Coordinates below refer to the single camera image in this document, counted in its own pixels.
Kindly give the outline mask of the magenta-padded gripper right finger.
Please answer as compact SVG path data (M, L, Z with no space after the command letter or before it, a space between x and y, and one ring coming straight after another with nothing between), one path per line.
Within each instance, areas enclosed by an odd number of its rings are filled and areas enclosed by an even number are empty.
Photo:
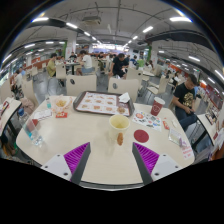
M169 155L159 155L138 143L133 143L132 153L135 157L144 185L150 184L182 169Z

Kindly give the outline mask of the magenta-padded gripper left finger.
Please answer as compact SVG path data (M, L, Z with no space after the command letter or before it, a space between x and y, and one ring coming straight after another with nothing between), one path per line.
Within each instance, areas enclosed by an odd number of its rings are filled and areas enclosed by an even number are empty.
M42 169L79 185L90 153L90 143L87 142L66 154L56 154Z

